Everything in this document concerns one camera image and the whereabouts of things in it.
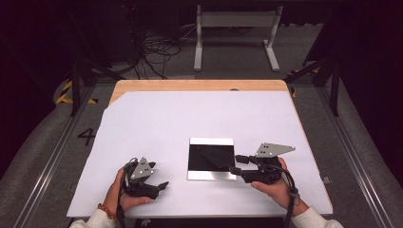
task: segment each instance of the table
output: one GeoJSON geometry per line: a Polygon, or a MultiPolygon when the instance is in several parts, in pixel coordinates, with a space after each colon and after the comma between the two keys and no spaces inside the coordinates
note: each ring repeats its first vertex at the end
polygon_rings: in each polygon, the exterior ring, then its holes
{"type": "MultiPolygon", "coordinates": [[[[147,183],[169,181],[169,185],[152,203],[129,210],[127,218],[285,215],[284,209],[240,178],[187,180],[189,138],[200,136],[234,139],[236,155],[253,155],[262,141],[294,146],[295,152],[282,157],[300,194],[319,213],[333,213],[283,81],[156,80],[116,84],[67,216],[89,217],[116,171],[142,156],[157,164],[147,183]]],[[[256,168],[239,163],[237,167],[256,168]]]]}

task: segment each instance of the human hand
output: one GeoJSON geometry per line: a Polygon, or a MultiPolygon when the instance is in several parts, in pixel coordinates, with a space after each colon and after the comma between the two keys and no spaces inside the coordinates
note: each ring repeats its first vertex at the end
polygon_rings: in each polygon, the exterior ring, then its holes
{"type": "MultiPolygon", "coordinates": [[[[113,216],[116,216],[116,208],[118,207],[118,196],[120,194],[119,190],[121,187],[121,180],[124,172],[125,171],[123,168],[118,171],[115,181],[110,185],[104,200],[104,207],[106,207],[109,212],[113,214],[113,216]]],[[[134,206],[143,205],[149,202],[151,202],[151,199],[148,197],[134,198],[125,193],[123,193],[121,196],[121,205],[124,209],[124,212],[134,206]]]]}
{"type": "MultiPolygon", "coordinates": [[[[281,163],[281,168],[287,170],[287,164],[284,159],[278,158],[281,163]]],[[[290,189],[283,178],[272,183],[265,184],[259,181],[253,181],[251,186],[258,189],[260,192],[267,194],[282,208],[288,209],[290,203],[290,189]]],[[[306,210],[308,210],[308,205],[302,199],[295,199],[295,205],[293,210],[293,216],[297,216],[306,210]]]]}

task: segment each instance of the white table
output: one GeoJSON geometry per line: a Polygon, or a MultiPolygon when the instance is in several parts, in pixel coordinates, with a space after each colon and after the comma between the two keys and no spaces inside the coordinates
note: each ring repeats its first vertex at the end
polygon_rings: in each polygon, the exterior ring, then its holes
{"type": "MultiPolygon", "coordinates": [[[[263,142],[292,145],[284,154],[299,193],[319,213],[333,208],[283,81],[122,81],[106,109],[67,216],[89,217],[130,159],[156,162],[148,184],[169,181],[158,198],[127,218],[278,217],[286,211],[243,179],[187,180],[189,138],[231,138],[236,155],[263,142]],[[203,90],[221,91],[186,91],[203,90]],[[228,91],[238,88],[241,91],[228,91]],[[154,90],[124,93],[125,90],[154,90]]],[[[253,164],[243,169],[256,169],[253,164]]]]}

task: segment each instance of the number 4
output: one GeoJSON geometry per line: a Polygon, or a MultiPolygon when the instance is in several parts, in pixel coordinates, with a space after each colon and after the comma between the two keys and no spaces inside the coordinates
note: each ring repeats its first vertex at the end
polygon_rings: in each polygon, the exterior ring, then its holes
{"type": "Polygon", "coordinates": [[[77,138],[85,138],[86,139],[86,146],[88,146],[89,141],[91,140],[91,138],[95,138],[95,135],[92,135],[92,132],[94,132],[94,129],[89,128],[85,132],[83,132],[80,135],[78,135],[77,138]]]}

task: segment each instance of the sleeve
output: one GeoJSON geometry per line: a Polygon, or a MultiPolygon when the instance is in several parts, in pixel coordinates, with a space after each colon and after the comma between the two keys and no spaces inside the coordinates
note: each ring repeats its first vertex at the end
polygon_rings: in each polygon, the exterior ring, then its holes
{"type": "Polygon", "coordinates": [[[115,223],[112,219],[107,218],[103,210],[96,209],[87,222],[76,220],[71,224],[70,228],[114,228],[115,223]]]}
{"type": "Polygon", "coordinates": [[[343,226],[336,220],[326,220],[321,216],[315,207],[311,206],[299,216],[291,218],[297,228],[342,228],[343,226]]]}

